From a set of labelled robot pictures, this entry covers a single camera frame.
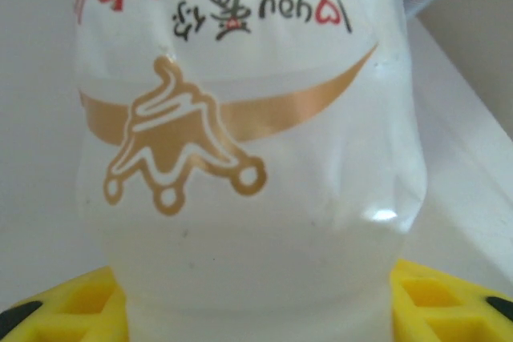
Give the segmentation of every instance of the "yellow grid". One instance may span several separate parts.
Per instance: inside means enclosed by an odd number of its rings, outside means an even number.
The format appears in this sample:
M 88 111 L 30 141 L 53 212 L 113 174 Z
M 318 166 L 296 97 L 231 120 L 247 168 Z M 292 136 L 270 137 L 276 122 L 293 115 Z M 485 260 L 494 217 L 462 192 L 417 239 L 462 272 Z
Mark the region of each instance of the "yellow grid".
M 397 342 L 512 342 L 513 322 L 487 290 L 401 260 L 391 275 Z M 2 342 L 128 342 L 124 295 L 109 268 L 29 298 L 43 306 Z

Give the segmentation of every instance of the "gold swoosh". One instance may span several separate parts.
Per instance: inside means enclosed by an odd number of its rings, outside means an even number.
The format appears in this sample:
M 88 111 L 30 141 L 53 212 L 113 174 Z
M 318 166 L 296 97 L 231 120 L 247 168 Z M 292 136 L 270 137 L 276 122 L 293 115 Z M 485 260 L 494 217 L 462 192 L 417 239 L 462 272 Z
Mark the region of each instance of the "gold swoosh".
M 236 141 L 245 142 L 274 135 L 310 120 L 347 90 L 375 49 L 345 73 L 306 90 L 220 105 L 220 117 L 226 130 Z M 80 98 L 89 130 L 105 143 L 120 145 L 129 106 L 106 103 L 82 92 Z

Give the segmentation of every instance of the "yellow plastic object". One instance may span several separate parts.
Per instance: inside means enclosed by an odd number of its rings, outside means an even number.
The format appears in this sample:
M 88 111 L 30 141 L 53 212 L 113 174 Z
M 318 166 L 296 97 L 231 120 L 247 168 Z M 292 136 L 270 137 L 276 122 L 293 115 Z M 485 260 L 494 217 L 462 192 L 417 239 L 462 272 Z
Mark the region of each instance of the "yellow plastic object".
M 391 278 L 396 341 L 513 341 L 513 320 L 486 302 L 510 300 L 501 294 L 404 260 Z M 41 307 L 2 342 L 128 342 L 123 293 L 108 268 L 20 304 L 33 301 Z

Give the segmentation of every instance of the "black part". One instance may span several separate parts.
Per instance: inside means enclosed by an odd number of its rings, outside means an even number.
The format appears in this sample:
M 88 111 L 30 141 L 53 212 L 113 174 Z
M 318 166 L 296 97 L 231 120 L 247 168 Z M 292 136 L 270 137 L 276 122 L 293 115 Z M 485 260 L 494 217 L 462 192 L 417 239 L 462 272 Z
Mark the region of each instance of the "black part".
M 498 296 L 487 297 L 487 302 L 495 310 L 513 322 L 513 302 L 505 300 L 504 298 L 499 298 Z
M 20 304 L 15 308 L 10 308 L 0 313 L 0 340 L 3 340 L 7 334 L 12 332 L 21 322 L 27 319 L 41 306 L 42 302 L 33 301 Z

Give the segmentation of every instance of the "gold stripe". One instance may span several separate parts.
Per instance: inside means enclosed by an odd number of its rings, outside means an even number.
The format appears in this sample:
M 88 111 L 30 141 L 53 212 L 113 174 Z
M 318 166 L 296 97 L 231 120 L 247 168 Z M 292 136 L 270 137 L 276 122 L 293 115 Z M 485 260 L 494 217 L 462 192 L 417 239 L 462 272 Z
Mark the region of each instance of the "gold stripe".
M 375 49 L 344 74 L 306 90 L 222 104 L 221 120 L 228 133 L 238 142 L 265 138 L 304 123 L 321 113 L 347 90 Z M 129 107 L 93 99 L 82 92 L 80 98 L 89 130 L 105 143 L 120 145 Z

